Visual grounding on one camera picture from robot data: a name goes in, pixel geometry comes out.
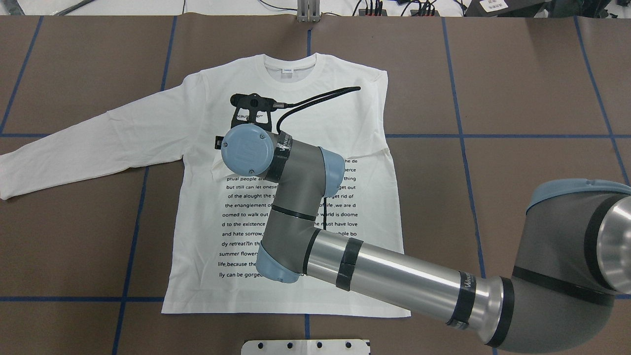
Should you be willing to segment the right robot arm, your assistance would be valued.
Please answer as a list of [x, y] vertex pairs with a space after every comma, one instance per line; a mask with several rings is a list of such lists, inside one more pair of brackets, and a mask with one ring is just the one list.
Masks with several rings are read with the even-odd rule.
[[345, 177], [345, 160], [333, 151], [257, 124], [234, 124], [215, 148], [235, 175], [276, 185], [255, 261], [267, 279], [313, 277], [525, 354], [583, 344], [604, 328], [615, 297], [630, 292], [628, 185], [539, 185], [511, 276], [479, 278], [317, 225], [324, 199], [340, 191]]

